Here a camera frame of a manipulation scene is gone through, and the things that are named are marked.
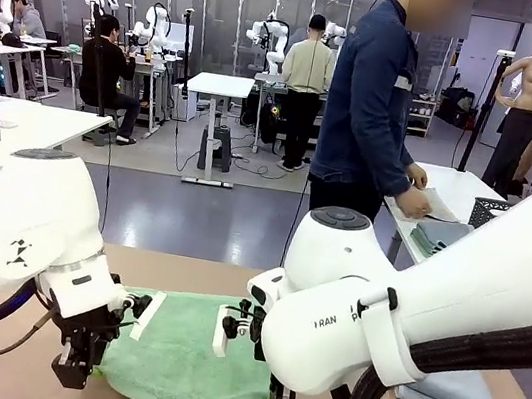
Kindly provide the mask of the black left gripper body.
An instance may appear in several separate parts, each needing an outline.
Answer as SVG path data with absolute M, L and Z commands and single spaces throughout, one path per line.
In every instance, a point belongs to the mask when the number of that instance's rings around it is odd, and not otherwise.
M 81 358 L 102 360 L 112 340 L 119 337 L 121 311 L 110 311 L 107 306 L 65 318 L 53 316 L 53 323 L 59 328 L 60 342 L 69 342 L 73 353 Z

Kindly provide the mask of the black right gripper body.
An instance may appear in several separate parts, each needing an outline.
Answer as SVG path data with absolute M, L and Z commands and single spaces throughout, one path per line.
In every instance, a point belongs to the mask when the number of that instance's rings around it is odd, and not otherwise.
M 256 316 L 253 317 L 252 322 L 250 323 L 250 329 L 249 329 L 250 336 L 249 337 L 252 343 L 254 344 L 254 359 L 265 361 L 265 357 L 264 357 L 265 354 L 263 352 L 264 349 L 262 347 L 262 340 L 261 340 L 262 324 L 263 324 L 262 319 L 259 319 Z

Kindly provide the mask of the person's right hand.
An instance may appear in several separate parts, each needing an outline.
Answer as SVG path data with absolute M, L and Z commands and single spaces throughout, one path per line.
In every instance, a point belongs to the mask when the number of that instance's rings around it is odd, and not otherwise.
M 404 193 L 395 197 L 395 203 L 407 218 L 421 219 L 432 212 L 425 194 L 412 185 Z

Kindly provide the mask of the person's left hand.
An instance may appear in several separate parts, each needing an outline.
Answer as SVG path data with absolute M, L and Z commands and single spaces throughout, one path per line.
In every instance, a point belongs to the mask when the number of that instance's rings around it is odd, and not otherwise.
M 417 165 L 415 162 L 407 166 L 407 177 L 410 179 L 414 187 L 424 190 L 428 184 L 428 176 L 425 170 Z

